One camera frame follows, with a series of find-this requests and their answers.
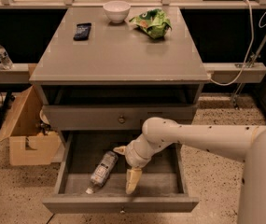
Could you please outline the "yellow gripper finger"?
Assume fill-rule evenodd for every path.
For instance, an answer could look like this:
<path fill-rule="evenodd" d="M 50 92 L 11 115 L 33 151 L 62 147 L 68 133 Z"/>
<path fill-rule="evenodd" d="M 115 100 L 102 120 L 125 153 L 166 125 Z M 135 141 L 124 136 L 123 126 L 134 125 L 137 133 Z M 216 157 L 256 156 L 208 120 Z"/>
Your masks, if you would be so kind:
<path fill-rule="evenodd" d="M 124 155 L 126 151 L 126 146 L 114 147 L 113 151 L 120 155 Z"/>
<path fill-rule="evenodd" d="M 132 168 L 127 170 L 126 174 L 126 193 L 132 194 L 141 178 L 142 170 L 139 168 Z"/>

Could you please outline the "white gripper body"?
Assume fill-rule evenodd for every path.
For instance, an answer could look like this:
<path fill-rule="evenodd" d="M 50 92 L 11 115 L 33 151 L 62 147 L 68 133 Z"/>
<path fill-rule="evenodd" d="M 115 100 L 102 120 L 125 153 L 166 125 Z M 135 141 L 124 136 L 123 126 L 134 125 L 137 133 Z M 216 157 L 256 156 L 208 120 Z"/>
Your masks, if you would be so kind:
<path fill-rule="evenodd" d="M 144 168 L 160 151 L 161 144 L 150 142 L 141 134 L 126 146 L 124 156 L 132 168 Z"/>

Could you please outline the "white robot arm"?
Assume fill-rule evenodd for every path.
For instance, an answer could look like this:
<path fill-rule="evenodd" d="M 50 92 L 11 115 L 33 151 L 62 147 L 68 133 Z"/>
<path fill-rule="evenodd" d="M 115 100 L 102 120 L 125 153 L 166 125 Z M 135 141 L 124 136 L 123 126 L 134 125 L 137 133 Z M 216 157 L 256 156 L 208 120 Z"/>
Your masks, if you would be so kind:
<path fill-rule="evenodd" d="M 152 156 L 173 143 L 187 145 L 245 164 L 238 224 L 266 224 L 266 126 L 184 125 L 150 118 L 129 145 L 114 150 L 130 165 L 126 192 L 131 194 Z"/>

